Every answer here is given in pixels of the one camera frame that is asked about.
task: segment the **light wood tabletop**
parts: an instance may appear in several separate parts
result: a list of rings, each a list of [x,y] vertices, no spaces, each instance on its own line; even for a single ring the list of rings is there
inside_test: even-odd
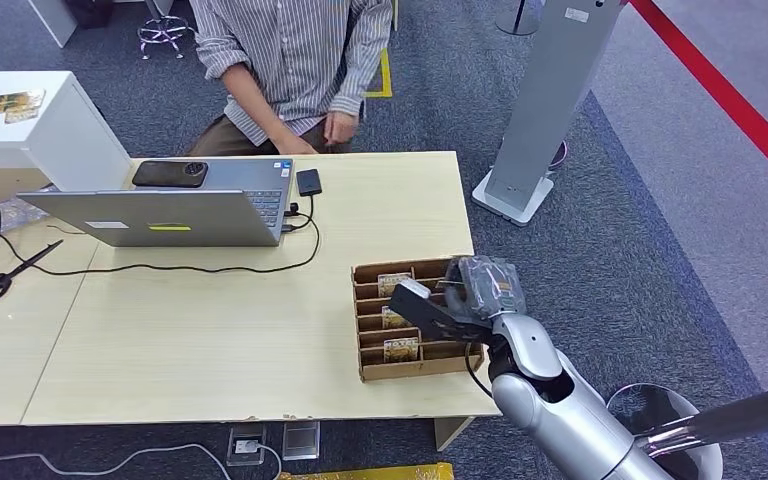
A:
[[[7,237],[27,258],[64,237],[47,225],[72,229],[58,220],[45,219],[8,232]],[[87,268],[98,242],[89,236],[68,237],[46,257],[46,266],[60,271]],[[0,273],[18,265],[2,242]],[[0,299],[0,425],[21,421],[82,279],[82,275],[51,277],[29,269],[14,279],[10,291]]]
[[[295,171],[319,170],[324,190],[313,262],[273,274],[87,275],[22,423],[498,414],[466,373],[368,383],[358,375],[351,267],[472,253],[455,153],[295,160]],[[314,243],[305,228],[278,248],[99,245],[92,267],[268,268],[307,258]],[[487,382],[486,367],[479,375]]]

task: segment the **water bottle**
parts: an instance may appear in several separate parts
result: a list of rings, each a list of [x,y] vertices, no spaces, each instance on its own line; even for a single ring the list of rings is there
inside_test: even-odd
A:
[[[51,185],[39,191],[56,192],[57,187]],[[18,198],[1,202],[0,209],[2,233],[48,216],[44,211]]]

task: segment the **silver laptop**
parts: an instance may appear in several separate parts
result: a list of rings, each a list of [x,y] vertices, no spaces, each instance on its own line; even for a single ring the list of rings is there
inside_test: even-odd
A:
[[[206,159],[197,189],[22,193],[22,200],[115,247],[275,246],[292,161]]]

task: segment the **man's hand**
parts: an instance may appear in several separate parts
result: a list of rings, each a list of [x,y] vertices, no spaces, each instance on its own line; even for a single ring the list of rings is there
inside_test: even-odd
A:
[[[325,117],[326,145],[347,143],[355,135],[358,117],[343,112],[328,112]]]
[[[275,144],[275,148],[278,149],[278,153],[281,155],[315,155],[318,153],[309,143],[292,134],[292,132],[272,143]]]

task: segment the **cardboard box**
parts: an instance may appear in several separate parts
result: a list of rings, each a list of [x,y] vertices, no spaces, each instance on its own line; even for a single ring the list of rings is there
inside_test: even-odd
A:
[[[465,343],[424,340],[422,332],[413,326],[385,329],[381,307],[386,306],[390,299],[378,296],[378,275],[410,273],[415,280],[431,289],[433,301],[442,304],[443,291],[437,287],[437,282],[445,278],[450,260],[451,258],[414,260],[352,268],[358,366],[362,381],[466,371]],[[419,339],[416,361],[385,363],[386,340],[412,337]],[[470,347],[469,362],[474,370],[484,362],[484,349],[481,345],[474,344]]]

